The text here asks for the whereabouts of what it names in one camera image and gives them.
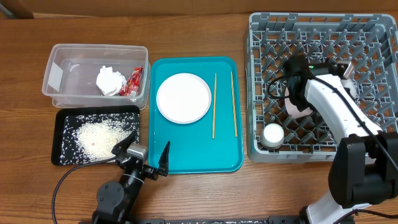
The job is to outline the red snack wrapper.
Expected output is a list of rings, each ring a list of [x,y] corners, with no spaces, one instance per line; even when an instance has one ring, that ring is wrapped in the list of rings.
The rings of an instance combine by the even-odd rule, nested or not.
[[[121,96],[136,96],[138,94],[143,70],[143,67],[136,67],[134,69],[126,84],[119,91]]]

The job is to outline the white round plate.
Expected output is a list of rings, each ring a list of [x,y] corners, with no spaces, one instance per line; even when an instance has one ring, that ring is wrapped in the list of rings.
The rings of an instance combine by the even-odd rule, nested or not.
[[[208,84],[191,73],[178,73],[163,81],[156,104],[161,115],[177,124],[190,124],[207,114],[212,102]]]

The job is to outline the white napkin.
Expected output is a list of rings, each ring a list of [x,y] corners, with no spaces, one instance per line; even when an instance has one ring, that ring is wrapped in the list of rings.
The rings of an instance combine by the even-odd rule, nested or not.
[[[104,96],[118,95],[126,83],[125,76],[114,72],[112,67],[102,66],[96,78],[96,85]]]

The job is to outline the grey-rimmed white bowl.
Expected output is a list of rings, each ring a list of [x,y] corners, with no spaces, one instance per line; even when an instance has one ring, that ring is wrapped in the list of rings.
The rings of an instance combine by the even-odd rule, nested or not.
[[[352,79],[342,79],[341,84],[346,92],[350,95],[350,97],[355,100],[357,98],[356,87]]]

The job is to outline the white plastic cup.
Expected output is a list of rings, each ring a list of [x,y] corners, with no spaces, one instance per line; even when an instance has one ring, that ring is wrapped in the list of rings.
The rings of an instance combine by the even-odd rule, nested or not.
[[[267,149],[278,149],[284,142],[284,130],[279,124],[268,124],[260,135],[261,144]]]

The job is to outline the pink bowl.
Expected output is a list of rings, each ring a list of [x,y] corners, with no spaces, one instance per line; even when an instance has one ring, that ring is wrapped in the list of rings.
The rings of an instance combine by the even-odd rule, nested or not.
[[[313,113],[313,110],[311,110],[310,108],[306,108],[303,111],[299,111],[298,108],[289,99],[288,88],[285,89],[285,96],[286,98],[284,99],[284,103],[286,111],[289,114],[289,116],[291,116],[293,119],[309,116]]]

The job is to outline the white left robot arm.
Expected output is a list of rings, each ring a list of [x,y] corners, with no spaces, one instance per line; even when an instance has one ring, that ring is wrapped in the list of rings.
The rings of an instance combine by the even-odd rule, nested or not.
[[[124,172],[119,181],[103,184],[96,194],[97,208],[93,212],[92,223],[135,223],[131,209],[146,179],[157,180],[169,173],[170,142],[161,153],[158,167],[146,164],[147,149],[133,142],[136,135],[117,143],[112,153],[116,156],[116,165]]]

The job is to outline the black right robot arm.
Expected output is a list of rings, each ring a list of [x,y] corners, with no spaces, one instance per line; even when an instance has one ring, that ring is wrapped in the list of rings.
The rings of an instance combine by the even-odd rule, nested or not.
[[[328,192],[303,207],[296,223],[354,223],[354,214],[397,197],[397,133],[383,131],[355,103],[343,85],[352,69],[349,61],[310,64],[304,55],[282,66],[288,114],[318,112],[338,145]]]

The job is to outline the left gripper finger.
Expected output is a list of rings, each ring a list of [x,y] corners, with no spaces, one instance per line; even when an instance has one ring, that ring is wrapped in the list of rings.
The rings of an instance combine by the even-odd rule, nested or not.
[[[157,172],[159,175],[167,177],[169,174],[169,150],[170,150],[170,141],[168,141],[164,147],[162,155],[159,159],[159,167]]]
[[[114,147],[112,148],[112,153],[115,156],[118,156],[121,152],[127,152],[127,148],[134,143],[135,139],[137,137],[136,132],[132,132],[129,136],[127,136],[126,138],[124,138],[122,141],[120,141],[119,143],[117,143],[116,145],[114,145]]]

